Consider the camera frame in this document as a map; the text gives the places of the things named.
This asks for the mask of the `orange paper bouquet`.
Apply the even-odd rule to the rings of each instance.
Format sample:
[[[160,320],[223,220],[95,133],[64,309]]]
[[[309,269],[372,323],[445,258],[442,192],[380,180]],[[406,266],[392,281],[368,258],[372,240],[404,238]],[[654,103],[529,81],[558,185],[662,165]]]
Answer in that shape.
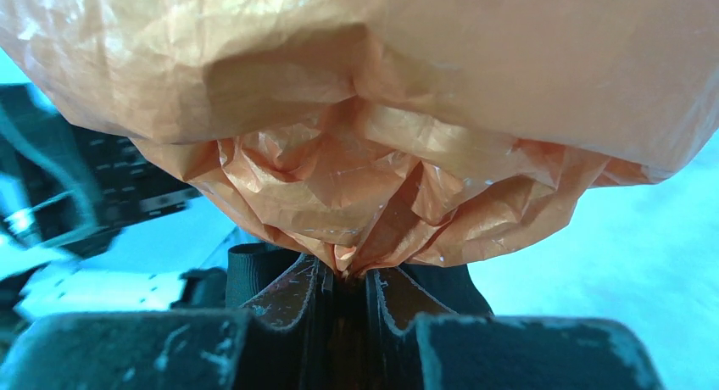
[[[1,0],[1,46],[343,276],[526,248],[718,127],[718,0]]]

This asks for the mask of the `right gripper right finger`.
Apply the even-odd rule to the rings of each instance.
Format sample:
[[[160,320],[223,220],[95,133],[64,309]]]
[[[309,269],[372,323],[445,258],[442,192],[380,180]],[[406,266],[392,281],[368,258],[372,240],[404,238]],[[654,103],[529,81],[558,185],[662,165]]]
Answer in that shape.
[[[427,318],[452,315],[400,268],[370,270],[365,278],[369,372],[376,389],[436,389],[434,357],[423,331]]]

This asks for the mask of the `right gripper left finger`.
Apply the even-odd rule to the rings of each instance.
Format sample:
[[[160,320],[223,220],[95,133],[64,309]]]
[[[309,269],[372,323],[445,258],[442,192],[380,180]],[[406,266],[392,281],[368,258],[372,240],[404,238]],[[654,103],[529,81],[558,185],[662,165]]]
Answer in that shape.
[[[334,274],[301,255],[242,307],[248,320],[238,363],[240,389],[328,389]]]

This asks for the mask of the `black ribbon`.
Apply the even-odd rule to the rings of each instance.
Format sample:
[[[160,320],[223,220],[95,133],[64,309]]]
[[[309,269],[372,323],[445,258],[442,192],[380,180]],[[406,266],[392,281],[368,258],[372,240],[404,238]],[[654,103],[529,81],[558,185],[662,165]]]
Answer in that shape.
[[[266,242],[244,243],[229,248],[226,307],[246,303],[292,266],[298,257],[298,252]],[[400,269],[435,299],[459,314],[493,314],[465,265],[442,268],[401,264]]]

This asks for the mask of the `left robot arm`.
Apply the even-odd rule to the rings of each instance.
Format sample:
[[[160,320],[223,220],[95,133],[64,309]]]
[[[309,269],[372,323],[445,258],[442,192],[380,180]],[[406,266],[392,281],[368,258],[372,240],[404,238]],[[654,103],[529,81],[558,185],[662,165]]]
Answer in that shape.
[[[2,209],[2,231],[24,248],[62,248],[82,259],[108,251],[126,227],[180,212],[199,195],[129,139],[37,106],[28,84],[1,87],[1,173],[20,184],[2,193],[20,200],[20,209]]]

